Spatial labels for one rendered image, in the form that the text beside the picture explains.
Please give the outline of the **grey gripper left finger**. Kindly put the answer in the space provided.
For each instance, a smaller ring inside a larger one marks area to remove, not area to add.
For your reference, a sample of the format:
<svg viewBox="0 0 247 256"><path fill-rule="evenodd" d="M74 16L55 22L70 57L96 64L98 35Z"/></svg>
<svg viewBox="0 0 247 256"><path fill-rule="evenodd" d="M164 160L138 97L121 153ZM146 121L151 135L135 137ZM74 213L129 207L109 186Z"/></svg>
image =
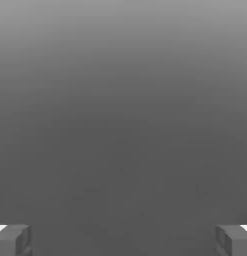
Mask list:
<svg viewBox="0 0 247 256"><path fill-rule="evenodd" d="M0 256L33 256L32 226L0 224Z"/></svg>

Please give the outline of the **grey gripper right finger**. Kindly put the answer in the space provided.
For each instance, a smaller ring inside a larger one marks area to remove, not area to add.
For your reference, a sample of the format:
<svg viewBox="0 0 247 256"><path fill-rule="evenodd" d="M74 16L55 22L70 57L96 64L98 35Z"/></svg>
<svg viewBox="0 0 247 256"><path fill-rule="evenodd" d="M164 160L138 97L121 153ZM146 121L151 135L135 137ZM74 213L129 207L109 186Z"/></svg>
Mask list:
<svg viewBox="0 0 247 256"><path fill-rule="evenodd" d="M247 224L217 225L215 251L218 256L247 256Z"/></svg>

